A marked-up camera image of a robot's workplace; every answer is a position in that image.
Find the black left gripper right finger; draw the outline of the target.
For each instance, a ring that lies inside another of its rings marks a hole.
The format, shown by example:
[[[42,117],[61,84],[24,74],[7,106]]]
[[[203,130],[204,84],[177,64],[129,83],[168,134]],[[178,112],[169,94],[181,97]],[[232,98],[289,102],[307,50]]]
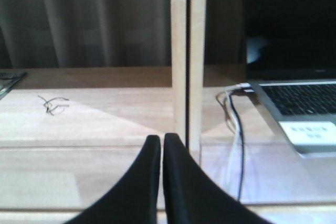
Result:
[[[203,172],[176,133],[164,137],[163,188],[168,223],[265,223]]]

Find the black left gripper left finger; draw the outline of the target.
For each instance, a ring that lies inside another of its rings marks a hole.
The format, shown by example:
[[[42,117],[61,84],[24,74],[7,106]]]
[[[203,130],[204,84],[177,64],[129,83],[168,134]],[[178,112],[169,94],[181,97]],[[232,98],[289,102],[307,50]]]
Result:
[[[160,138],[149,135],[121,179],[67,223],[157,223],[160,160]]]

